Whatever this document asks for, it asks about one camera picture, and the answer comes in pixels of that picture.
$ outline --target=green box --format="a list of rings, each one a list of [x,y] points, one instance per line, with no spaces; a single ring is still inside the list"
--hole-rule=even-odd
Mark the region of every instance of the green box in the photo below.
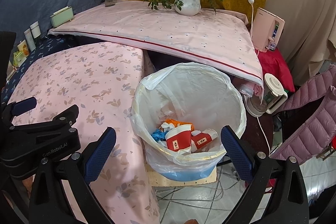
[[[63,23],[72,20],[74,18],[74,13],[72,7],[65,7],[50,16],[51,24],[54,28],[62,25]]]

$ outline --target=orange plastic bag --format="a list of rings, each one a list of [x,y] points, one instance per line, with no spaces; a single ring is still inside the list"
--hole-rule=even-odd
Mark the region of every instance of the orange plastic bag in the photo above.
[[[181,126],[183,124],[191,124],[191,131],[194,131],[194,125],[191,122],[181,122],[181,121],[176,121],[173,119],[166,119],[165,120],[166,123],[172,123],[175,127]]]

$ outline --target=pink mattress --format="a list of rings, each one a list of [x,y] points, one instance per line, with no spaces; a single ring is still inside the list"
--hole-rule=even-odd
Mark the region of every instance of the pink mattress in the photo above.
[[[141,140],[130,124],[135,88],[144,75],[141,49],[102,42],[58,52],[37,60],[24,74],[9,102],[31,96],[35,109],[13,124],[50,121],[76,104],[82,151],[106,127],[117,132],[116,145],[98,179],[90,184],[98,201],[116,223],[159,223],[156,196],[149,185]],[[67,182],[70,205],[85,222]]]
[[[81,12],[50,33],[95,37],[178,56],[263,87],[262,68],[243,22],[246,16],[228,12],[201,10],[188,17],[162,7],[151,10],[146,2],[117,0],[115,6],[102,4]]]

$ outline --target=pink appliance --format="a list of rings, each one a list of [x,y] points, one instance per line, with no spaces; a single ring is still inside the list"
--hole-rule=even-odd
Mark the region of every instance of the pink appliance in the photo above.
[[[285,21],[280,17],[258,8],[252,28],[252,43],[261,52],[274,51],[284,28]]]

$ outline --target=tiled floor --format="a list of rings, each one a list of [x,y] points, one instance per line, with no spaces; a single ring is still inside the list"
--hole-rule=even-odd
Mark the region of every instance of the tiled floor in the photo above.
[[[300,168],[308,200],[336,184],[336,155],[325,161],[313,157]],[[183,224],[189,219],[197,219],[199,224],[222,223],[240,199],[245,187],[243,181],[237,182],[232,175],[232,164],[217,168],[217,173],[218,180],[214,183],[187,187],[155,187],[161,224]],[[264,195],[251,222],[261,218],[269,197],[270,194]]]

